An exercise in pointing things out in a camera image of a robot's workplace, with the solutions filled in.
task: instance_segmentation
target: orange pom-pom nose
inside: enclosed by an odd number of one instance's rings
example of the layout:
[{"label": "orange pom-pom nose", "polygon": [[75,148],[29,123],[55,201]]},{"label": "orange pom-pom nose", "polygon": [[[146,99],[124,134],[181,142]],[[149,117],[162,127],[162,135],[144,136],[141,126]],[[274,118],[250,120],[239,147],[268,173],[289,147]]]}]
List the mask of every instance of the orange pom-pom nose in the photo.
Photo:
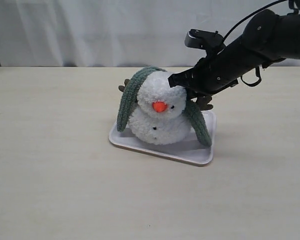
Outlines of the orange pom-pom nose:
[{"label": "orange pom-pom nose", "polygon": [[152,103],[152,107],[157,113],[162,113],[167,109],[168,105],[163,101],[156,101]]}]

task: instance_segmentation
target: snowman plush toy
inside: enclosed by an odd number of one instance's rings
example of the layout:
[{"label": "snowman plush toy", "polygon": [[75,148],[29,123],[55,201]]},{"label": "snowman plush toy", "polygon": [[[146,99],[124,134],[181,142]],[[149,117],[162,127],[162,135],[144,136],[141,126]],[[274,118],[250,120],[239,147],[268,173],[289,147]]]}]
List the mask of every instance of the snowman plush toy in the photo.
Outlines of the snowman plush toy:
[{"label": "snowman plush toy", "polygon": [[213,106],[211,97],[198,97],[194,102],[182,86],[170,87],[165,69],[147,66],[126,79],[119,86],[122,92],[117,115],[117,130],[127,125],[141,141],[154,145],[168,145],[182,141],[193,128],[198,141],[205,147],[212,145],[202,110]]}]

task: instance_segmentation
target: green knitted ear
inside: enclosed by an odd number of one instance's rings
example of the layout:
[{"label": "green knitted ear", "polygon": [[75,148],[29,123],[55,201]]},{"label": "green knitted ear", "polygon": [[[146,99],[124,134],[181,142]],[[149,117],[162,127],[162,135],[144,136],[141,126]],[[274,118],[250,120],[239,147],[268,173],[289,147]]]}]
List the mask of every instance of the green knitted ear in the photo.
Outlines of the green knitted ear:
[{"label": "green knitted ear", "polygon": [[187,100],[183,114],[185,114],[191,122],[198,141],[206,147],[211,147],[212,139],[199,106],[192,100]]},{"label": "green knitted ear", "polygon": [[151,73],[157,71],[166,72],[166,70],[156,66],[147,66],[142,68],[132,76],[132,78],[124,88],[116,120],[116,128],[118,132],[123,132],[126,129],[129,116],[133,109],[134,103],[137,100],[137,94],[141,85]]}]

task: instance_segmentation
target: white backdrop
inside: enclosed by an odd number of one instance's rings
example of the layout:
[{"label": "white backdrop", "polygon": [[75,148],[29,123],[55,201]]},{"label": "white backdrop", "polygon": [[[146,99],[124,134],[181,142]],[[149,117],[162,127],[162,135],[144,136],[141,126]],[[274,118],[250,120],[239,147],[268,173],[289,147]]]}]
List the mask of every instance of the white backdrop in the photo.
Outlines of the white backdrop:
[{"label": "white backdrop", "polygon": [[[274,0],[0,0],[1,66],[192,66],[191,28],[223,36]],[[289,12],[288,2],[271,7]],[[247,21],[227,39],[239,36]],[[278,65],[300,66],[300,60]]]}]

